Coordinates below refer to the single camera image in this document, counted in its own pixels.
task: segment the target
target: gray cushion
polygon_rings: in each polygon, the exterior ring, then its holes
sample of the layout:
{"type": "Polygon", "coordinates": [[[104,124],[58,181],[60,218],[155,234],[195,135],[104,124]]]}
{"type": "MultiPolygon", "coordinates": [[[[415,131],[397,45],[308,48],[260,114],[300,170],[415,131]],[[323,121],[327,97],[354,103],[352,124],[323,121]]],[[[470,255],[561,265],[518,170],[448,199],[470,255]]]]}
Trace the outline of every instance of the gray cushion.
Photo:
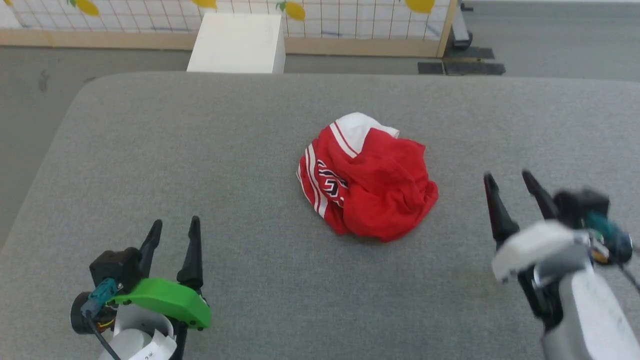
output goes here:
{"type": "MultiPolygon", "coordinates": [[[[72,332],[103,250],[140,246],[164,220],[152,275],[174,279],[202,220],[212,327],[186,359],[540,359],[541,324],[495,282],[482,175],[521,225],[541,219],[520,179],[593,185],[640,223],[634,83],[417,76],[220,75],[98,79],[78,94],[0,254],[4,359],[85,359],[72,332]],[[427,145],[440,200],[394,243],[338,237],[295,176],[309,141],[361,111],[427,145]]],[[[640,302],[606,271],[629,320],[640,302]]]]}

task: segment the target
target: gray floor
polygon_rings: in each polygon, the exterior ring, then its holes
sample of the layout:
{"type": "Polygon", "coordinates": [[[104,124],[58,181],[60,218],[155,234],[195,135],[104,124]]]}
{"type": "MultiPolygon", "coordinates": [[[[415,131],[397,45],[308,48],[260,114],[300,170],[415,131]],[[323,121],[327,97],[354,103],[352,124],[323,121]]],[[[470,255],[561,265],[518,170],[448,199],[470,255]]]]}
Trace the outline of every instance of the gray floor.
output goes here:
{"type": "MultiPolygon", "coordinates": [[[[640,6],[471,3],[506,76],[640,81],[640,6]]],[[[0,47],[0,247],[75,94],[100,76],[184,70],[188,52],[0,47]]],[[[417,74],[418,59],[288,56],[286,72],[417,74]]]]}

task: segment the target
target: white box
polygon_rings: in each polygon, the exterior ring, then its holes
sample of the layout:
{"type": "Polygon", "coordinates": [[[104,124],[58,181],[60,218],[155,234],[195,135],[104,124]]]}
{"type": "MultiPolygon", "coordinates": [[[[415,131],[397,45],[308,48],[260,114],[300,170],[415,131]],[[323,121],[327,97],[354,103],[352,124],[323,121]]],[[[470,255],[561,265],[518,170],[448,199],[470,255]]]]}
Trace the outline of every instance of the white box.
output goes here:
{"type": "Polygon", "coordinates": [[[206,13],[188,72],[282,74],[281,15],[206,13]]]}

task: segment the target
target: lemon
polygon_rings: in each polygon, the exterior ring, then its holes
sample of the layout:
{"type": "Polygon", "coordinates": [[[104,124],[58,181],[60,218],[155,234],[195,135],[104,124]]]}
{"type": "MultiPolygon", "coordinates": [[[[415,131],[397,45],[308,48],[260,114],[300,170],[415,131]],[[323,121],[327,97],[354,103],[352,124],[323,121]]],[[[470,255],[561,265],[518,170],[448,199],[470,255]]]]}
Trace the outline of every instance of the lemon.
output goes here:
{"type": "Polygon", "coordinates": [[[201,8],[212,8],[217,9],[218,5],[216,4],[216,0],[191,0],[194,4],[198,5],[201,8]]]}
{"type": "Polygon", "coordinates": [[[435,0],[404,0],[406,7],[417,13],[431,13],[435,0]]]}
{"type": "Polygon", "coordinates": [[[76,0],[76,6],[89,16],[100,16],[98,7],[89,0],[76,0]]]}
{"type": "Polygon", "coordinates": [[[276,7],[280,8],[283,12],[287,12],[287,15],[294,20],[304,21],[307,16],[302,5],[294,3],[293,1],[282,1],[281,3],[277,3],[276,7]]]}

